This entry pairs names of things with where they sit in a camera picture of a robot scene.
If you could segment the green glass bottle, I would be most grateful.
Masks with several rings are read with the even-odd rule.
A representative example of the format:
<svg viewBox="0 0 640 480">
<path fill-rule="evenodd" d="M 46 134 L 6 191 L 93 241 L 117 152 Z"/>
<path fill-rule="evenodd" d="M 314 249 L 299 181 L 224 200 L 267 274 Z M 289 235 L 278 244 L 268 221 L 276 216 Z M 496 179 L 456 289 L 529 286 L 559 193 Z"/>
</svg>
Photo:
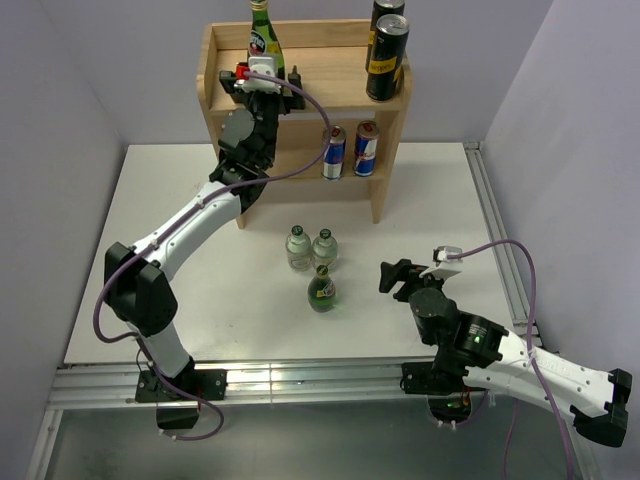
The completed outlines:
<svg viewBox="0 0 640 480">
<path fill-rule="evenodd" d="M 268 56 L 274 59 L 277 77 L 285 79 L 285 60 L 280 42 L 268 13 L 268 1 L 250 1 L 252 24 L 247 57 Z"/>
<path fill-rule="evenodd" d="M 310 307 L 319 313 L 331 310 L 335 303 L 336 288 L 326 265 L 316 268 L 315 276 L 307 287 Z"/>
</svg>

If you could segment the Red Bull can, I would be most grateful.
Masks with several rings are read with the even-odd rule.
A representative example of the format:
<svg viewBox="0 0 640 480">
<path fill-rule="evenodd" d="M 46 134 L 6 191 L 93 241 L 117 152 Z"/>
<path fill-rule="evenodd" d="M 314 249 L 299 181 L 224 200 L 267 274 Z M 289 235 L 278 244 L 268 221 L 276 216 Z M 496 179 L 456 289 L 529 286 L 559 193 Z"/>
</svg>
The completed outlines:
<svg viewBox="0 0 640 480">
<path fill-rule="evenodd" d="M 354 143 L 354 167 L 356 176 L 371 176 L 375 169 L 379 127 L 373 120 L 360 122 L 356 129 Z"/>
<path fill-rule="evenodd" d="M 346 151 L 346 131 L 342 126 L 334 125 L 331 129 L 326 129 L 323 139 L 330 139 L 329 147 L 324 153 L 322 176 L 326 180 L 339 180 L 342 177 L 345 151 Z"/>
</svg>

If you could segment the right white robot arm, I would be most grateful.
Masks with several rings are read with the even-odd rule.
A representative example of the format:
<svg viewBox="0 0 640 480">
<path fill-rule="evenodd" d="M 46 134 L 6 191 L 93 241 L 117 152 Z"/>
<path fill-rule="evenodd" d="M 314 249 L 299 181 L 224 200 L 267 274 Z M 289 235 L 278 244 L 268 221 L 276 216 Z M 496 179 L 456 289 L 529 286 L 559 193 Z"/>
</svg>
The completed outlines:
<svg viewBox="0 0 640 480">
<path fill-rule="evenodd" d="M 443 292 L 460 273 L 452 263 L 433 267 L 401 259 L 380 266 L 379 290 L 409 305 L 419 338 L 436 354 L 402 366 L 407 394 L 445 396 L 464 388 L 493 390 L 549 411 L 559 411 L 578 434 L 619 448 L 627 432 L 630 373 L 590 369 L 538 347 L 514 331 L 461 310 Z"/>
</svg>

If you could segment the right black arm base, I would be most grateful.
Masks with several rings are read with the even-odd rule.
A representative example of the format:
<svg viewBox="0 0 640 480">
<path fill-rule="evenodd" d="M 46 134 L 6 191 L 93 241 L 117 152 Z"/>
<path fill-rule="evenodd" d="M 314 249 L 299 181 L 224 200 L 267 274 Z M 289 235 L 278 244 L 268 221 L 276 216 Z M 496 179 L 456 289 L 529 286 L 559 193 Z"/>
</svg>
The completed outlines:
<svg viewBox="0 0 640 480">
<path fill-rule="evenodd" d="M 486 389 L 437 372 L 433 361 L 402 363 L 399 387 L 407 395 L 425 396 L 432 422 L 451 431 L 472 423 L 490 403 Z"/>
</svg>

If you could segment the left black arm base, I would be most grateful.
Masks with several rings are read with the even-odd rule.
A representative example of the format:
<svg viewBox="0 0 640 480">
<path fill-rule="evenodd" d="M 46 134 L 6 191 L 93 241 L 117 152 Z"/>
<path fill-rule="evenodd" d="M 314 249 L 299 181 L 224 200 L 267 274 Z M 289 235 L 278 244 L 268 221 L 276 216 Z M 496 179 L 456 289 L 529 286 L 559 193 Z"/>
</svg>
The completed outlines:
<svg viewBox="0 0 640 480">
<path fill-rule="evenodd" d="M 209 402 L 225 397 L 227 371 L 224 369 L 195 369 L 182 380 L 164 379 L 153 370 L 139 373 L 134 402 L 156 406 L 156 423 L 160 429 L 182 431 L 192 429 L 200 417 L 202 403 L 195 407 L 174 406 L 174 403 L 193 401 L 195 397 Z"/>
</svg>

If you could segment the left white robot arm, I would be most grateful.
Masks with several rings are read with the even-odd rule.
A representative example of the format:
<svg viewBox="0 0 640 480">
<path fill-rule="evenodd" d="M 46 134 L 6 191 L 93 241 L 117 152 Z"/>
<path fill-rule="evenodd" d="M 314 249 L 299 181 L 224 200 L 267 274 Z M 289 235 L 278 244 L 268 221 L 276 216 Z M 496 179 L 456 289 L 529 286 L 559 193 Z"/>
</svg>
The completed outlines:
<svg viewBox="0 0 640 480">
<path fill-rule="evenodd" d="M 170 282 L 219 228 L 260 197 L 274 165 L 279 118 L 306 106 L 296 70 L 277 83 L 253 61 L 223 70 L 219 82 L 237 107 L 218 140 L 218 164 L 198 194 L 163 226 L 132 246 L 114 243 L 105 254 L 103 301 L 129 325 L 161 372 L 159 388 L 183 399 L 195 386 L 194 360 L 173 324 L 178 302 Z"/>
</svg>

